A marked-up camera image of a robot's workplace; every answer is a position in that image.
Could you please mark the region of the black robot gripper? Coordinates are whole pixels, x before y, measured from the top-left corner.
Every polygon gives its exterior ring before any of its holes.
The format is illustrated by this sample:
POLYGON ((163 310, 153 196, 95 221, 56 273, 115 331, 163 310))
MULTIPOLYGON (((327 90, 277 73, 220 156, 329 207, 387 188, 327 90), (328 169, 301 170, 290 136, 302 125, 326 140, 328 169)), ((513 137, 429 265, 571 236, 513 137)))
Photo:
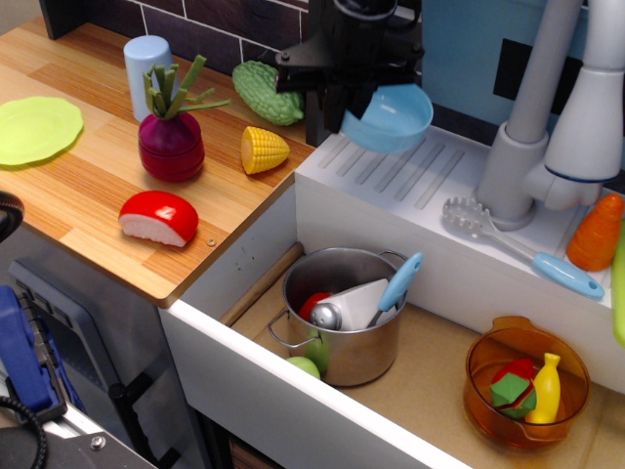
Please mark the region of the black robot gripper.
POLYGON ((424 55, 420 1, 311 1, 308 36, 276 55, 279 92, 326 89, 324 127, 361 119, 378 86, 410 83, 424 55))

